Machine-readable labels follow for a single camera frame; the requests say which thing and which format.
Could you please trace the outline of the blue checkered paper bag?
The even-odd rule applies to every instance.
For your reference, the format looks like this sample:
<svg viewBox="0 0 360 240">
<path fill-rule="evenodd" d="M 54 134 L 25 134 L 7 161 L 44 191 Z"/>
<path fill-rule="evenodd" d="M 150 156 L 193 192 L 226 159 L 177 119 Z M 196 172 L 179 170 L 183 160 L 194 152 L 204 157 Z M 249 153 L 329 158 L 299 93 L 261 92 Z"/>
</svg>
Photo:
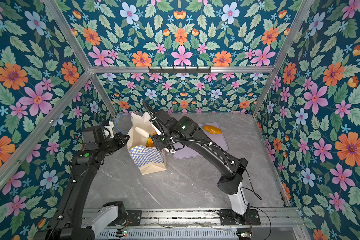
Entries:
<svg viewBox="0 0 360 240">
<path fill-rule="evenodd" d="M 121 117 L 129 116 L 132 118 L 132 126 L 128 131 L 130 139 L 127 143 L 128 152 L 133 162 L 140 170 L 142 175 L 148 175 L 167 170 L 166 156 L 163 150 L 158 151 L 155 147 L 146 147 L 148 137 L 143 137 L 135 131 L 136 127 L 142 128 L 150 133 L 153 129 L 150 125 L 150 115 L 144 113 L 142 116 L 135 113 L 122 114 Z M 121 117 L 115 120 L 115 127 Z"/>
</svg>

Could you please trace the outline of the orange fake bread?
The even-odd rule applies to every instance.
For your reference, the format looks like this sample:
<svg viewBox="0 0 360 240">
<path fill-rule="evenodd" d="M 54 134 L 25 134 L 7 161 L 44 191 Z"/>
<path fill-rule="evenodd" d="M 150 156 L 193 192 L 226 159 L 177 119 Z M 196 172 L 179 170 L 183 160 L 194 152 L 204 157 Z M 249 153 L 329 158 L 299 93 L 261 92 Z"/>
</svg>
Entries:
<svg viewBox="0 0 360 240">
<path fill-rule="evenodd" d="M 222 135 L 222 130 L 212 125 L 204 125 L 203 129 L 211 135 Z"/>
</svg>

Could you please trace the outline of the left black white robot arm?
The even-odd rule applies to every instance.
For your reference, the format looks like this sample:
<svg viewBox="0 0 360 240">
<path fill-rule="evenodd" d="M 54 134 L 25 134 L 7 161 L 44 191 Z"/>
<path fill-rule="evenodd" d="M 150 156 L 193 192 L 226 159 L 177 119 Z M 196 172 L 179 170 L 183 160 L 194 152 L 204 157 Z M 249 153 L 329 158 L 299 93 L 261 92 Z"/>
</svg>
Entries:
<svg viewBox="0 0 360 240">
<path fill-rule="evenodd" d="M 82 216 L 92 182 L 105 157 L 125 147 L 129 135 L 114 133 L 110 122 L 85 128 L 83 148 L 71 163 L 71 175 L 61 202 L 48 228 L 37 232 L 35 240 L 93 240 L 110 223 L 109 215 L 118 217 L 118 206 L 107 206 L 97 220 L 84 227 Z"/>
</svg>

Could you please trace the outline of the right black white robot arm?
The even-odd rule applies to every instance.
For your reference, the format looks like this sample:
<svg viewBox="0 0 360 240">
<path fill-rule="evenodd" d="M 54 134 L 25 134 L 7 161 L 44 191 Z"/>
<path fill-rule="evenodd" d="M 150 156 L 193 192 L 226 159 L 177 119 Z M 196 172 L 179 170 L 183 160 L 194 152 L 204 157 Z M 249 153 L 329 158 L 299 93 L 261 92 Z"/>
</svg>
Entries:
<svg viewBox="0 0 360 240">
<path fill-rule="evenodd" d="M 175 144 L 180 143 L 199 153 L 221 173 L 217 187 L 229 197 L 233 215 L 231 218 L 242 225 L 248 221 L 250 206 L 242 192 L 242 175 L 248 165 L 247 159 L 230 155 L 191 118 L 176 120 L 164 110 L 155 112 L 146 101 L 143 101 L 143 105 L 157 132 L 156 135 L 149 134 L 155 148 L 174 153 L 177 150 Z"/>
</svg>

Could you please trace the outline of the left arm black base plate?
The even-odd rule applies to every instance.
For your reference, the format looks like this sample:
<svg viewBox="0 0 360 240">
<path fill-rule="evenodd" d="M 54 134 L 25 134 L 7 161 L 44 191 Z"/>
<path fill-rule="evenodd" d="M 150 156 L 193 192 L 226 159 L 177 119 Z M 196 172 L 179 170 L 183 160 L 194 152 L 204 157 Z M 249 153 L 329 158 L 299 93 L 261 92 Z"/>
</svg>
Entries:
<svg viewBox="0 0 360 240">
<path fill-rule="evenodd" d="M 141 210 L 126 210 L 122 212 L 122 227 L 135 227 L 139 226 L 141 219 L 142 219 L 142 213 Z"/>
</svg>

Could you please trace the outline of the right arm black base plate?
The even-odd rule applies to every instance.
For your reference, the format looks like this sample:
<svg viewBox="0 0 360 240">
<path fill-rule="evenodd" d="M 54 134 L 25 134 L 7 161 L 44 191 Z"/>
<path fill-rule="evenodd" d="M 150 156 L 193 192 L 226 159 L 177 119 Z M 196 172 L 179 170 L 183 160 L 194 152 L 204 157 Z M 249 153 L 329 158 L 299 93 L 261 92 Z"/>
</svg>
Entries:
<svg viewBox="0 0 360 240">
<path fill-rule="evenodd" d="M 217 213 L 220 216 L 220 224 L 223 226 L 260 226 L 261 221 L 257 210 L 249 209 L 242 216 L 231 209 L 221 209 Z"/>
</svg>

